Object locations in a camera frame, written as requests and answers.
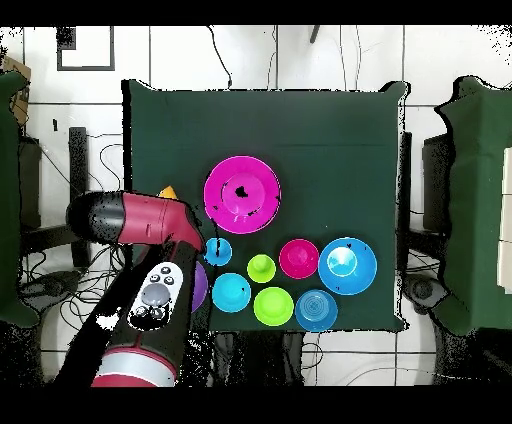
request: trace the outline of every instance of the small lime green cup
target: small lime green cup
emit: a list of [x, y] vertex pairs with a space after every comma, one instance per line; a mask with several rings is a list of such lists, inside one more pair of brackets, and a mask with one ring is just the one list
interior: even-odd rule
[[276, 264], [268, 255], [256, 255], [247, 265], [247, 274], [256, 283], [267, 283], [276, 274]]

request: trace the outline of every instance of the light blue bowl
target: light blue bowl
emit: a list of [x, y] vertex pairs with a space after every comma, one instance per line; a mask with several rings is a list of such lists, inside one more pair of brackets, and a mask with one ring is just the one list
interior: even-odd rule
[[338, 317], [334, 298], [323, 290], [309, 290], [295, 305], [295, 318], [302, 328], [312, 333], [326, 331]]
[[226, 239], [213, 237], [206, 242], [204, 260], [209, 265], [226, 265], [231, 259], [232, 254], [233, 250]]
[[251, 286], [240, 274], [226, 273], [215, 280], [213, 304], [223, 312], [239, 312], [251, 300]]
[[320, 254], [318, 274], [334, 293], [354, 295], [365, 291], [377, 274], [377, 258], [361, 240], [345, 237], [331, 241]]

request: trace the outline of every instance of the plate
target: plate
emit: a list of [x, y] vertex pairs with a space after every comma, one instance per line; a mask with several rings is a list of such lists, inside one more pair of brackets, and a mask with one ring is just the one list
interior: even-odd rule
[[287, 322], [293, 315], [293, 299], [286, 290], [267, 287], [254, 298], [254, 315], [270, 327]]
[[330, 242], [320, 254], [318, 274], [334, 293], [358, 294], [370, 287], [375, 279], [377, 258], [363, 241], [339, 238]]
[[267, 226], [280, 202], [281, 189], [274, 171], [252, 156], [223, 160], [204, 185], [206, 214], [234, 234], [254, 233]]

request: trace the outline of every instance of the bowl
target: bowl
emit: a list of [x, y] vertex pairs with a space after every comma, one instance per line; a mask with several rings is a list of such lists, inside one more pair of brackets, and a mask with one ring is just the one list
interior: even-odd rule
[[204, 185], [204, 205], [210, 219], [225, 231], [248, 234], [274, 219], [281, 189], [272, 168], [252, 156], [220, 162]]
[[318, 267], [318, 249], [308, 240], [290, 240], [279, 253], [279, 265], [288, 277], [307, 278]]
[[276, 274], [276, 264], [268, 255], [256, 255], [247, 265], [247, 274], [256, 283], [267, 283]]
[[200, 262], [196, 262], [194, 273], [194, 293], [192, 295], [192, 312], [195, 312], [206, 298], [208, 293], [208, 277]]
[[206, 242], [206, 253], [203, 257], [209, 265], [223, 266], [229, 262], [232, 254], [233, 250], [229, 241], [212, 237]]
[[213, 285], [213, 304], [223, 312], [239, 312], [251, 300], [251, 286], [240, 274], [220, 275]]
[[279, 287], [267, 287], [254, 298], [254, 315], [261, 323], [277, 327], [293, 315], [293, 299]]
[[295, 318], [302, 328], [312, 333], [326, 331], [338, 317], [334, 298], [323, 290], [309, 290], [295, 305]]
[[324, 285], [341, 295], [355, 295], [372, 284], [377, 258], [363, 241], [344, 237], [330, 242], [318, 260], [318, 274]]

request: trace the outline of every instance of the green tablecloth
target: green tablecloth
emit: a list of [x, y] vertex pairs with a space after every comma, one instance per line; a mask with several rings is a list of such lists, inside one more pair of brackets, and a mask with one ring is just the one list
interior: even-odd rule
[[20, 73], [0, 74], [0, 321], [20, 327], [32, 327], [39, 317], [18, 299], [20, 261], [20, 179], [18, 166], [18, 123], [9, 110], [17, 91], [27, 85]]
[[[276, 172], [282, 190], [277, 216], [249, 235], [219, 230], [233, 247], [221, 272], [237, 272], [249, 280], [246, 268], [253, 255], [266, 253], [277, 263], [281, 247], [292, 238], [311, 240], [321, 251], [333, 239], [357, 237], [374, 250], [377, 276], [359, 295], [333, 294], [339, 314], [332, 329], [403, 328], [393, 298], [397, 106], [406, 92], [404, 83], [377, 93], [165, 92], [135, 81], [129, 88], [132, 188], [156, 194], [172, 185], [194, 208], [206, 239], [215, 231], [204, 212], [203, 185], [217, 163], [250, 155]], [[205, 268], [212, 278], [213, 269]], [[309, 289], [327, 290], [317, 274], [293, 280], [278, 269], [270, 283], [251, 282], [252, 299], [269, 285], [288, 290], [295, 302]], [[211, 312], [211, 330], [268, 328], [255, 318], [252, 300], [236, 314], [215, 307]], [[303, 331], [295, 317], [273, 329]]]
[[475, 77], [457, 81], [438, 108], [455, 145], [450, 171], [452, 233], [444, 282], [451, 295], [434, 309], [451, 332], [512, 329], [512, 295], [497, 285], [503, 154], [512, 147], [512, 92]]

